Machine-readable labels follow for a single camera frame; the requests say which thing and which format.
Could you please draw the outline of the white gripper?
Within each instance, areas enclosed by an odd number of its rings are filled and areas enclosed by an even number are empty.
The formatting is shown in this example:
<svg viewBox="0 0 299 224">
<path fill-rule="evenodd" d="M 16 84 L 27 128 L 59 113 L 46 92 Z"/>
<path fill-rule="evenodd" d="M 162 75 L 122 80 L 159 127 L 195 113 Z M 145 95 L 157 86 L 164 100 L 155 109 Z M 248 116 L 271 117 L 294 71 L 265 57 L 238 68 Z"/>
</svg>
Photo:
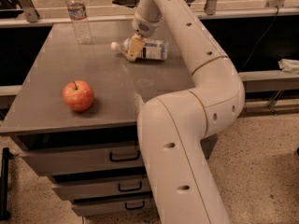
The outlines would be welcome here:
<svg viewBox="0 0 299 224">
<path fill-rule="evenodd" d="M 148 38 L 154 35 L 160 25 L 161 18 L 161 13 L 154 14 L 152 18 L 145 18 L 138 10 L 135 12 L 132 22 L 135 34 L 130 38 L 129 49 L 126 54 L 126 57 L 130 62 L 134 62 L 140 51 L 143 49 L 145 44 L 143 37 Z"/>
</svg>

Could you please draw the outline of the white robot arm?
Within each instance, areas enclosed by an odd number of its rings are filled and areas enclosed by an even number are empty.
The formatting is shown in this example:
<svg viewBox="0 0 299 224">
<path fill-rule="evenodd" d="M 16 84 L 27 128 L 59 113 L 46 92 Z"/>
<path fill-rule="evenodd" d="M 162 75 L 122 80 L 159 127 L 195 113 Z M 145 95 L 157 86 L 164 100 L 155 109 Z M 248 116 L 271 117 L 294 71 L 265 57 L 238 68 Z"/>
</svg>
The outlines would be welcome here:
<svg viewBox="0 0 299 224">
<path fill-rule="evenodd" d="M 203 139 L 235 122 L 245 103 L 240 75 L 184 0 L 139 0 L 133 24 L 165 21 L 194 83 L 155 97 L 137 119 L 140 150 L 162 224 L 231 224 Z"/>
</svg>

